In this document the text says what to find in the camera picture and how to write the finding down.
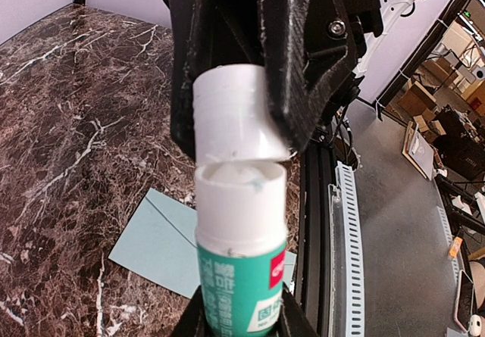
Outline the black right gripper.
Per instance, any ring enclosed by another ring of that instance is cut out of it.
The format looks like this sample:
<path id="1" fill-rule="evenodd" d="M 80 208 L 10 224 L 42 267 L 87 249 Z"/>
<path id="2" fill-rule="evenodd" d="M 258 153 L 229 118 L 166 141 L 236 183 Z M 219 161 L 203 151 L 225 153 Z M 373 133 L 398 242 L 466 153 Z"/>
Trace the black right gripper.
<path id="1" fill-rule="evenodd" d="M 303 151 L 330 97 L 365 74 L 383 34 L 381 0 L 258 0 L 268 107 Z"/>

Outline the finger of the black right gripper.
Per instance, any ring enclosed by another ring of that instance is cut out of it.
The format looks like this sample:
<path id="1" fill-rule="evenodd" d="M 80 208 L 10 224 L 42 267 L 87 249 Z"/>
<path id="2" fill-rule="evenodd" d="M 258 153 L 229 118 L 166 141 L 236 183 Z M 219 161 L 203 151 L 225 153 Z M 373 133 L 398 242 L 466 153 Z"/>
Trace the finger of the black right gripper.
<path id="1" fill-rule="evenodd" d="M 196 156 L 192 85 L 207 70 L 264 63 L 258 38 L 257 0 L 163 0 L 171 15 L 174 69 L 171 138 Z"/>

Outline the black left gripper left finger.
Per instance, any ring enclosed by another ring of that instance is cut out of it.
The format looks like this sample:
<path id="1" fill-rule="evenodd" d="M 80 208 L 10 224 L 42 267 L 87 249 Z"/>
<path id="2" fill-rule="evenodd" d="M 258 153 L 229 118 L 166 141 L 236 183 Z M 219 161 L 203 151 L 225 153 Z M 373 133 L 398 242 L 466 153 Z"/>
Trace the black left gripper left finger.
<path id="1" fill-rule="evenodd" d="M 172 337 L 205 337 L 206 335 L 202 288 L 199 286 L 181 315 L 179 322 L 174 327 Z"/>

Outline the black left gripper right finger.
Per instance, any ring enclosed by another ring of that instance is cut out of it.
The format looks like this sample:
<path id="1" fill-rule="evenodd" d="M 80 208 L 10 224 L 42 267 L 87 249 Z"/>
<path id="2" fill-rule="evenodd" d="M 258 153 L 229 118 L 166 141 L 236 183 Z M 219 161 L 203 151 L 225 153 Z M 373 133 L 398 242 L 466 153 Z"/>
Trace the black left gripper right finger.
<path id="1" fill-rule="evenodd" d="M 278 335 L 284 337 L 316 337 L 294 296 L 287 289 L 282 294 L 282 309 L 278 320 Z"/>

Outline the small white glue cap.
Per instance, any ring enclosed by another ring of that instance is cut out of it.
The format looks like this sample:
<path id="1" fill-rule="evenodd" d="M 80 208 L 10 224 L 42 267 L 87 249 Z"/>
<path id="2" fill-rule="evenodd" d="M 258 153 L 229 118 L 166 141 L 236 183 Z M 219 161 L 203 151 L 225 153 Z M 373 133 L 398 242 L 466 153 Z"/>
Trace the small white glue cap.
<path id="1" fill-rule="evenodd" d="M 291 158 L 270 115 L 262 66 L 210 69 L 196 78 L 192 93 L 197 165 Z"/>

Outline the light blue paper envelope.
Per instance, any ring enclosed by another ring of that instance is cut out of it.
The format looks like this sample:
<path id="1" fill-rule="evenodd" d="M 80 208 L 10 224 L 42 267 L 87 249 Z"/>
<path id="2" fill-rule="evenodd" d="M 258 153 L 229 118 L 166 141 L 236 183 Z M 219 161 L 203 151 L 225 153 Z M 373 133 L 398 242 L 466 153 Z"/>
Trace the light blue paper envelope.
<path id="1" fill-rule="evenodd" d="M 201 286 L 206 304 L 275 311 L 295 288 L 297 256 L 278 239 L 268 246 L 225 242 L 236 224 L 209 203 L 189 208 L 150 189 L 110 259 L 185 297 Z"/>

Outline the white green glue stick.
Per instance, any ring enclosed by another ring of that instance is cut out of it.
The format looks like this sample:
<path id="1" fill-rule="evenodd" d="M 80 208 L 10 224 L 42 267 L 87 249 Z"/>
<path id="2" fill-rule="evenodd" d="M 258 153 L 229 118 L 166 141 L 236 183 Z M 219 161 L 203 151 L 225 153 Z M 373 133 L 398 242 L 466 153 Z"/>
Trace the white green glue stick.
<path id="1" fill-rule="evenodd" d="M 196 245 L 205 316 L 216 336 L 264 336 L 282 306 L 286 169 L 271 162 L 199 167 Z"/>

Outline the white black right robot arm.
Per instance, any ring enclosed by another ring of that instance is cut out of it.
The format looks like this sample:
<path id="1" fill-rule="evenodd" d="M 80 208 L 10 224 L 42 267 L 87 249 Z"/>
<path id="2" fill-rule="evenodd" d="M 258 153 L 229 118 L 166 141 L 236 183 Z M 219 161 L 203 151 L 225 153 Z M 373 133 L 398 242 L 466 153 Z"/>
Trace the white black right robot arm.
<path id="1" fill-rule="evenodd" d="M 163 0 L 171 137 L 198 164 L 282 161 L 354 101 L 418 0 Z"/>

